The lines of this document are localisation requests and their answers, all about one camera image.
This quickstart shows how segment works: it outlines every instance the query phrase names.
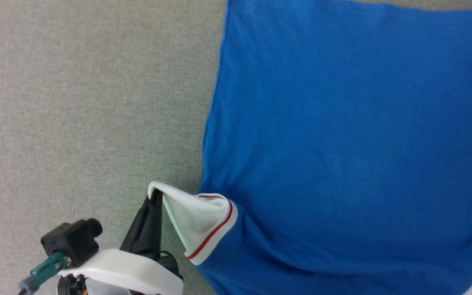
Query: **red stripe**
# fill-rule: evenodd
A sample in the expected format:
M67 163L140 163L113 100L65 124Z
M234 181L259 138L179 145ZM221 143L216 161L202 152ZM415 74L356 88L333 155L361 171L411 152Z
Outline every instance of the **red stripe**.
M220 198L219 196L200 196L200 197L202 197L202 198ZM201 250L205 247L207 242L216 233L216 231L218 231L218 229L220 229L224 224L226 224L229 221L229 218L231 218L231 215L232 215L232 203L229 200L227 200L227 202L229 202L229 205L230 205L229 214L227 215L227 218L225 218L225 220L221 224L219 224L213 231L210 232L210 234L204 239L202 244L198 247L198 249L196 249L196 251L194 251L194 253L187 256L188 259L193 259L197 254L199 254L199 252L201 252Z

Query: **blue fabric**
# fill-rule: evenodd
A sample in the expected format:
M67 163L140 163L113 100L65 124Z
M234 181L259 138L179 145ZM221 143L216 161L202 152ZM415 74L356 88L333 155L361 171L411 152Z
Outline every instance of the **blue fabric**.
M206 124L218 293L472 284L472 11L231 0Z

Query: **blue t-shirt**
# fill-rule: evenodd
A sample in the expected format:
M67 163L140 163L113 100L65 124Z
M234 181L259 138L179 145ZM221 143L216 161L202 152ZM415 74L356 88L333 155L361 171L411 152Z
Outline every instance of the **blue t-shirt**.
M218 293L472 284L472 11L229 0L206 124Z

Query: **screw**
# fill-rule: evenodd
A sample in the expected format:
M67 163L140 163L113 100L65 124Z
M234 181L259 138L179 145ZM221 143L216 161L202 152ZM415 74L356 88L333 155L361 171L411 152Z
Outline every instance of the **screw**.
M72 258L70 258L69 256L65 256L65 262L67 263L67 266L70 266L70 264L72 263Z

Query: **gray carpet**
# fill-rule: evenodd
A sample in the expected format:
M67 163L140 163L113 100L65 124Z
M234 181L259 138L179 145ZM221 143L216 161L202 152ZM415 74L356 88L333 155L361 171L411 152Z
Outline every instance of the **gray carpet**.
M0 0L0 295L17 293L59 223L95 217L101 247L116 248L151 180L198 188L224 10L220 0ZM163 247L186 294L212 293L168 220ZM55 294L53 282L39 294Z

